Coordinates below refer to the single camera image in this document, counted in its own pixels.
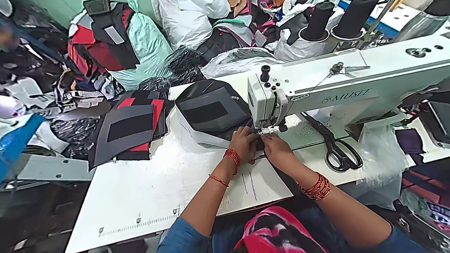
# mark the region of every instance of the white sewing machine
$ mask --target white sewing machine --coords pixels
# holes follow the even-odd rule
[[[344,68],[330,74],[339,62]],[[365,68],[345,74],[345,67]],[[344,125],[370,122],[450,76],[450,39],[431,35],[341,51],[275,66],[268,77],[260,75],[248,78],[248,104],[261,133],[287,115],[331,106],[329,112]]]

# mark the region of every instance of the woman's hand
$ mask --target woman's hand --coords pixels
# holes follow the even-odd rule
[[[255,163],[252,159],[255,158],[258,135],[251,132],[252,129],[248,126],[241,126],[237,131],[233,132],[233,137],[228,146],[229,149],[234,150],[238,154],[241,164]]]
[[[297,161],[294,152],[291,147],[284,140],[282,140],[277,134],[271,133],[269,135],[261,135],[261,139],[265,144],[265,153],[267,158],[278,169],[286,172],[289,169],[292,161]]]

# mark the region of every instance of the knob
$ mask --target knob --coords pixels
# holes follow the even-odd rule
[[[261,82],[269,81],[269,71],[270,71],[270,66],[264,65],[261,67],[261,72],[262,72],[262,74],[260,76]]]

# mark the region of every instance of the thread spool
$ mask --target thread spool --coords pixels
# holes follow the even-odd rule
[[[300,32],[300,36],[307,41],[321,41],[328,36],[325,30],[328,20],[333,14],[334,4],[326,0],[315,6],[308,27]]]
[[[334,34],[345,39],[361,36],[361,28],[377,5],[378,0],[353,0],[347,7]]]

